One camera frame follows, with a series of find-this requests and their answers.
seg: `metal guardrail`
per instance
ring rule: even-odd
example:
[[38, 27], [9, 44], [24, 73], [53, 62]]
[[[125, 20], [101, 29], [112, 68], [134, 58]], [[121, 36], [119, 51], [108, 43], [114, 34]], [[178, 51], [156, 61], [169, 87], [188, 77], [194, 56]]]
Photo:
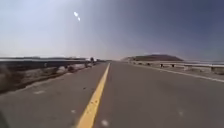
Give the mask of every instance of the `metal guardrail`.
[[184, 61], [126, 61], [128, 63], [140, 64], [140, 65], [160, 65], [160, 67], [164, 67], [165, 65], [169, 65], [171, 67], [182, 66], [188, 69], [190, 68], [209, 68], [211, 72], [219, 75], [224, 74], [224, 64], [223, 63], [200, 63], [200, 62], [184, 62]]
[[0, 68], [12, 71], [24, 71], [30, 69], [67, 67], [73, 64], [90, 64], [89, 60], [66, 60], [66, 59], [0, 59]]
[[182, 62], [182, 61], [129, 61], [129, 62], [142, 63], [142, 64], [163, 64], [163, 65], [180, 65], [180, 66], [192, 66], [192, 67], [221, 67], [221, 68], [224, 68], [224, 64], [209, 64], [209, 63]]

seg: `blue sky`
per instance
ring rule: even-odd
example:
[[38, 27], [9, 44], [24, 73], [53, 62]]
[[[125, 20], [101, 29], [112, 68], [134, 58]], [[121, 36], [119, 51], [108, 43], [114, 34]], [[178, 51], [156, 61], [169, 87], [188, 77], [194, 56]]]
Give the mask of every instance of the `blue sky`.
[[224, 60], [221, 0], [1, 0], [0, 18], [0, 56]]

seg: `highway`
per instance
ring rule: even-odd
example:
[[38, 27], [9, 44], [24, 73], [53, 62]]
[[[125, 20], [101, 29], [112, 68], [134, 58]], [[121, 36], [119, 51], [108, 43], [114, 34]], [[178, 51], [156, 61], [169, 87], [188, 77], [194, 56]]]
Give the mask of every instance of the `highway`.
[[3, 94], [0, 113], [5, 128], [223, 128], [224, 83], [102, 63]]

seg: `road marking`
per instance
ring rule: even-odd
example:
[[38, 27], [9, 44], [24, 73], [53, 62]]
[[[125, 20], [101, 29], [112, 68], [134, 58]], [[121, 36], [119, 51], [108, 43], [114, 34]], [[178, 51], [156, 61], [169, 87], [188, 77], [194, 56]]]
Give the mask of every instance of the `road marking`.
[[41, 94], [41, 93], [44, 93], [45, 91], [36, 91], [36, 92], [34, 92], [34, 94]]
[[150, 69], [154, 69], [154, 70], [165, 71], [165, 72], [169, 72], [169, 73], [180, 74], [180, 75], [191, 76], [191, 77], [195, 77], [195, 78], [207, 79], [207, 80], [211, 80], [211, 81], [224, 83], [224, 80], [216, 79], [216, 78], [210, 78], [210, 77], [206, 77], [206, 76], [199, 76], [199, 75], [194, 75], [194, 74], [175, 72], [175, 71], [170, 71], [170, 70], [165, 70], [165, 69], [145, 67], [145, 66], [139, 66], [139, 65], [132, 65], [132, 66], [137, 66], [137, 67], [142, 67], [142, 68], [150, 68]]
[[107, 66], [96, 91], [93, 93], [91, 100], [89, 101], [85, 111], [83, 112], [76, 128], [92, 128], [93, 122], [97, 114], [100, 99], [103, 93], [103, 89], [106, 83], [110, 64]]

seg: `guardrail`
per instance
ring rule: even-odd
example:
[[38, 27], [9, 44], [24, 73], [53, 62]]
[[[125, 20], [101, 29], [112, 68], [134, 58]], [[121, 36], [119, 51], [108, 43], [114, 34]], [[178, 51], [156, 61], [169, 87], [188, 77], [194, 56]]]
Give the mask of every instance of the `guardrail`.
[[0, 68], [10, 71], [25, 71], [30, 69], [50, 68], [64, 66], [67, 68], [73, 64], [92, 63], [88, 60], [63, 60], [63, 59], [0, 59]]
[[33, 82], [57, 77], [67, 72], [75, 72], [84, 67], [89, 67], [102, 62], [104, 61], [71, 59], [0, 59], [0, 93], [24, 88]]
[[222, 63], [200, 63], [200, 62], [185, 62], [185, 61], [126, 61], [132, 64], [159, 66], [160, 68], [168, 67], [183, 67], [184, 70], [192, 70], [193, 68], [206, 68], [210, 72], [224, 75], [224, 64]]

